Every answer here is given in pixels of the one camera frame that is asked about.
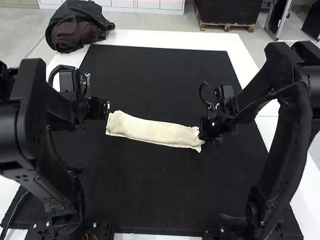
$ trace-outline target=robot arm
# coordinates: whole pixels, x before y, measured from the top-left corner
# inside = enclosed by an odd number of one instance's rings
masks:
[[[58,72],[61,92],[51,86],[54,75],[51,85],[46,82],[41,59],[24,59],[19,69],[0,62],[0,174],[44,202],[55,235],[82,239],[85,206],[77,178],[81,169],[60,158],[52,131],[74,131],[86,119],[105,119],[108,104],[85,97],[88,79],[81,86],[85,76],[78,70],[62,67]]]
[[[252,122],[269,101],[280,103],[278,124],[259,181],[249,193],[246,223],[222,214],[221,239],[265,240],[280,231],[281,217],[296,192],[307,160],[309,145],[319,132],[320,49],[311,42],[288,47],[269,43],[266,62],[252,81],[237,95],[231,85],[212,92],[212,102],[202,94],[207,116],[201,118],[199,138],[216,145],[237,132],[238,124]],[[228,229],[238,227],[235,233]]]

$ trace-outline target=black rubber mat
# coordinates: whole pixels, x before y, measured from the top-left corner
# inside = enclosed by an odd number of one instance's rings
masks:
[[[92,95],[108,98],[111,111],[185,126],[199,126],[206,114],[202,81],[241,90],[224,51],[91,45],[80,69],[91,73]],[[110,221],[118,232],[199,236],[205,226],[218,229],[219,213],[245,215],[267,156],[255,123],[240,125],[219,147],[206,143],[201,153],[106,136],[105,127],[88,121],[87,134],[54,135],[61,156],[84,167],[87,221]],[[42,213],[31,196],[12,227],[28,228],[45,220]]]

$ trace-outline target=cream towel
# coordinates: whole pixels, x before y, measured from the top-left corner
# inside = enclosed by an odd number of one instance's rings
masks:
[[[109,113],[105,134],[175,148],[191,148],[198,153],[204,143],[199,140],[197,126],[141,119],[119,110]]]

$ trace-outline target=wooden pallet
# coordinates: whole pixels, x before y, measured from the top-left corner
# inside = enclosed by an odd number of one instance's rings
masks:
[[[255,26],[256,24],[239,24],[239,23],[223,23],[223,22],[203,22],[201,20],[199,11],[197,6],[194,4],[194,11],[195,11],[195,17],[198,21],[199,24],[199,28],[201,31],[204,31],[206,26],[224,26],[224,31],[225,32],[229,32],[230,31],[230,27],[231,26],[235,26],[235,27],[247,27],[247,30],[249,33],[253,33],[255,30]]]

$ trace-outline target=gray floor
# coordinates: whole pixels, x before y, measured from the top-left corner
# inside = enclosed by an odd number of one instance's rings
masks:
[[[18,66],[20,60],[27,57],[43,58],[48,64],[55,52],[48,47],[44,33],[53,13],[54,10],[0,8],[0,59],[11,67]],[[103,14],[116,24],[117,29],[201,32],[190,0],[186,0],[183,16],[129,12],[104,12]],[[264,48],[272,42],[270,36],[264,31],[266,18],[267,13],[261,12],[254,33],[248,33],[242,27],[231,27],[230,30],[231,33],[239,34],[259,68],[266,60]],[[310,40],[300,31],[302,23],[301,19],[292,13],[284,24],[280,39]],[[223,28],[208,27],[205,32],[223,33]],[[320,146],[320,135],[316,137],[309,149],[320,168],[318,146]]]

